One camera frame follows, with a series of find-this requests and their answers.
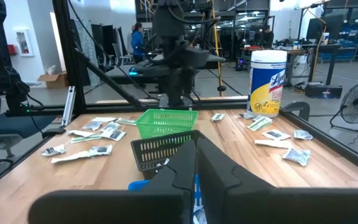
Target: plastic basket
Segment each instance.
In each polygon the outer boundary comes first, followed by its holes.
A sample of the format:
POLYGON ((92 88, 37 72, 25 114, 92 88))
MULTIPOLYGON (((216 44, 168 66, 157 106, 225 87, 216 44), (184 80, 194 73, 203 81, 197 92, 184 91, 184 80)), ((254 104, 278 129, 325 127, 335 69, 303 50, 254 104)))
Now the plastic basket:
POLYGON ((194 130, 132 141, 132 152, 137 168, 145 179, 151 179, 156 175, 155 171, 162 168, 157 164, 164 164, 167 158, 175 155, 180 146, 190 139, 195 142, 197 148, 199 138, 207 139, 200 131, 194 130))
POLYGON ((198 111, 147 110, 137 121, 143 139, 167 134, 191 131, 194 128, 198 111))
MULTIPOLYGON (((141 190, 147 183, 149 183, 148 180, 132 182, 128 185, 128 190, 132 190, 132 191, 141 190)), ((203 205, 203 201, 201 199, 200 183, 198 182, 198 175, 195 175, 194 205, 195 206, 203 205)))

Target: wooden table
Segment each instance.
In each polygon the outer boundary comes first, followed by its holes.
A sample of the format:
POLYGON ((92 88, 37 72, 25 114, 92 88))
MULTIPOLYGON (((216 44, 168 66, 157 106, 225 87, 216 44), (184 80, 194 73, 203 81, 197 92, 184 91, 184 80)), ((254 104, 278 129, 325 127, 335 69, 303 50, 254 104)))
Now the wooden table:
MULTIPOLYGON (((292 133, 297 127, 279 116, 273 124, 260 131, 246 128, 252 121, 239 117, 244 110, 200 111, 195 128, 222 149, 237 163, 277 187, 358 187, 358 167, 317 140, 291 139, 296 149, 310 149, 311 158, 306 167, 285 161, 286 149, 256 146, 255 139, 266 139, 262 132, 278 129, 292 133), (215 113, 227 116, 212 123, 215 113)), ((141 113, 84 114, 67 126, 67 130, 81 129, 97 116, 137 119, 141 113)), ((27 223, 27 212, 32 202, 43 194, 61 189, 127 189, 142 174, 137 170, 130 142, 140 139, 135 126, 125 126, 126 136, 119 142, 95 140, 70 144, 71 137, 55 136, 35 151, 24 162, 0 180, 0 223, 27 223), (41 151, 64 144, 71 154, 88 150, 92 146, 114 146, 110 156, 51 164, 50 157, 41 151)))

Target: cardboard box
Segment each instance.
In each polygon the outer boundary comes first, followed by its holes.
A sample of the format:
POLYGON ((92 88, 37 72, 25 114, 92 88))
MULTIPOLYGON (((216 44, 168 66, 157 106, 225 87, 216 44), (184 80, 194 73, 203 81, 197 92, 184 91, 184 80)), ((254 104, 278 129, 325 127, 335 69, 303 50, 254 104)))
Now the cardboard box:
POLYGON ((38 81, 46 82, 47 88, 65 88, 68 86, 67 72, 54 75, 41 75, 38 81))

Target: green basket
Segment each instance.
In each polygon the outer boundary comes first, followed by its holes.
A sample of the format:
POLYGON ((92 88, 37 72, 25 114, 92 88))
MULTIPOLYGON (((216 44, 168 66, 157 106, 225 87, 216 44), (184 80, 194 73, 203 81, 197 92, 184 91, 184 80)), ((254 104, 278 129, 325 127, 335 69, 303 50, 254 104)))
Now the green basket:
POLYGON ((147 110, 137 121, 142 139, 191 131, 194 128, 198 111, 147 110))

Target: woman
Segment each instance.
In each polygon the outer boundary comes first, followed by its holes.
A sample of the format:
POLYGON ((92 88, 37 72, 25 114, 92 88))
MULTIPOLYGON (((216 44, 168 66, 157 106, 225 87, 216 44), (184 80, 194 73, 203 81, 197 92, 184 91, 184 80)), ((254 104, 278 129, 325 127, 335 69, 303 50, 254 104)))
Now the woman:
POLYGON ((140 22, 135 24, 135 29, 132 32, 132 48, 134 49, 135 63, 143 61, 144 46, 143 46, 143 27, 140 22))

